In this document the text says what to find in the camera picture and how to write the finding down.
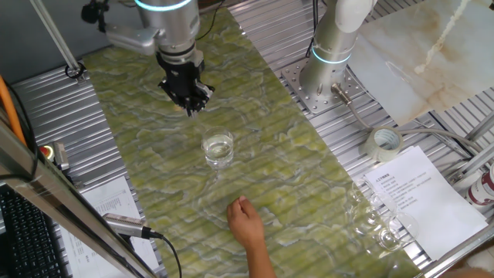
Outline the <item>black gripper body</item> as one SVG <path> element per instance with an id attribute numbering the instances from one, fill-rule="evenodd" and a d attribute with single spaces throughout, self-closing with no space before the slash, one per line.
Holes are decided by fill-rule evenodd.
<path id="1" fill-rule="evenodd" d="M 205 69 L 204 59 L 199 62 L 170 63 L 160 53 L 156 53 L 157 62 L 165 71 L 166 77 L 159 87 L 174 103 L 207 103 L 215 91 L 213 86 L 201 82 L 201 73 Z"/>

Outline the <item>person's bare hand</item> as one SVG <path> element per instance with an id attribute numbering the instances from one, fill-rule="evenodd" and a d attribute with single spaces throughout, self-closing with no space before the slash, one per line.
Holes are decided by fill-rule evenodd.
<path id="1" fill-rule="evenodd" d="M 246 251 L 265 247 L 264 225 L 252 203 L 240 196 L 227 207 L 228 227 Z"/>

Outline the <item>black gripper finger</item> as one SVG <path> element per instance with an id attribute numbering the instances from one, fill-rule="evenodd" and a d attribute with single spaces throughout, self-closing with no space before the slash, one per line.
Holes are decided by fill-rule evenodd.
<path id="1" fill-rule="evenodd" d="M 203 110 L 208 103 L 210 97 L 206 93 L 199 93 L 191 98 L 191 111 L 198 113 Z"/>
<path id="2" fill-rule="evenodd" d="M 194 108 L 194 103 L 191 102 L 190 98 L 180 99 L 179 100 L 179 106 L 186 111 L 186 113 L 189 117 L 192 117 L 192 114 L 194 113 L 195 108 Z"/>

